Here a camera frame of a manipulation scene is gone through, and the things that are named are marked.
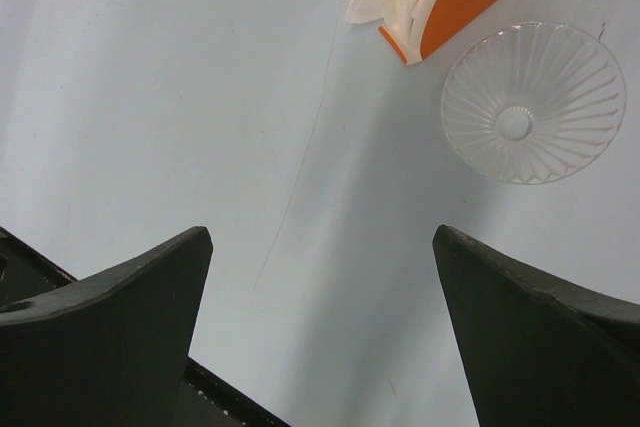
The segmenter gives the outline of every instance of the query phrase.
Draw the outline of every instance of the orange stripe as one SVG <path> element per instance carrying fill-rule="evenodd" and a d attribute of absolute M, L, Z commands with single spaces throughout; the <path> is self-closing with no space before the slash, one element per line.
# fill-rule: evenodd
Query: orange stripe
<path fill-rule="evenodd" d="M 389 32 L 387 32 L 387 29 L 385 29 L 384 26 L 381 25 L 380 27 L 378 27 L 378 30 L 383 35 L 383 37 L 385 39 L 387 39 L 387 42 L 389 42 L 391 44 L 391 47 L 393 47 L 393 50 L 396 51 L 396 54 L 398 54 L 398 56 L 406 64 L 408 62 L 407 56 L 404 55 L 404 53 L 402 52 L 402 49 L 400 48 L 400 46 L 396 43 L 395 40 L 393 40 L 393 37 L 391 37 L 391 34 Z"/>

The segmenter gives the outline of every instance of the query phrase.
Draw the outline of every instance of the glass bowl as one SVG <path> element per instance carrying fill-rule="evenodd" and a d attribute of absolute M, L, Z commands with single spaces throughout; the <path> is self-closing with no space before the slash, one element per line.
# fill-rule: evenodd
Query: glass bowl
<path fill-rule="evenodd" d="M 620 129 L 626 89 L 618 62 L 570 27 L 503 29 L 456 62 L 442 122 L 456 153 L 505 182 L 542 184 L 584 169 Z"/>

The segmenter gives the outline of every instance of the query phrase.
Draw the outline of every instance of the ribbed glass dish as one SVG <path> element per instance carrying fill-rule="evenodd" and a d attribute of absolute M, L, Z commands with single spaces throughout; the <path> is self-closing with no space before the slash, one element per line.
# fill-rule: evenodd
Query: ribbed glass dish
<path fill-rule="evenodd" d="M 624 116 L 616 59 L 568 25 L 525 23 L 497 32 L 454 65 L 442 121 L 474 169 L 516 184 L 567 177 L 598 158 Z"/>

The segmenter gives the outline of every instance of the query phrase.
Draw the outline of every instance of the tabletop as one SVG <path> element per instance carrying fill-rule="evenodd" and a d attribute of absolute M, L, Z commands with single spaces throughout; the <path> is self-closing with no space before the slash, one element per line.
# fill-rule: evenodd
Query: tabletop
<path fill-rule="evenodd" d="M 198 362 L 294 426 L 477 426 L 431 238 L 640 302 L 640 7 L 501 0 L 412 68 L 344 8 L 0 0 L 0 219 L 79 277 L 207 226 Z M 628 107 L 593 165 L 513 186 L 455 156 L 439 99 L 532 20 L 600 37 Z"/>

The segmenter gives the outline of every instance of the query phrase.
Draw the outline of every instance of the table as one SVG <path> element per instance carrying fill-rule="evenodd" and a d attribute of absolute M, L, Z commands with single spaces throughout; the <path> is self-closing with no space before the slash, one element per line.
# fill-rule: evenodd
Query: table
<path fill-rule="evenodd" d="M 636 4 L 502 0 L 406 68 L 338 0 L 1 0 L 2 224 L 80 277 L 205 225 L 197 361 L 292 425 L 475 426 L 439 224 L 640 301 Z M 468 168 L 438 111 L 528 20 L 601 35 L 628 84 L 609 150 L 535 187 Z"/>

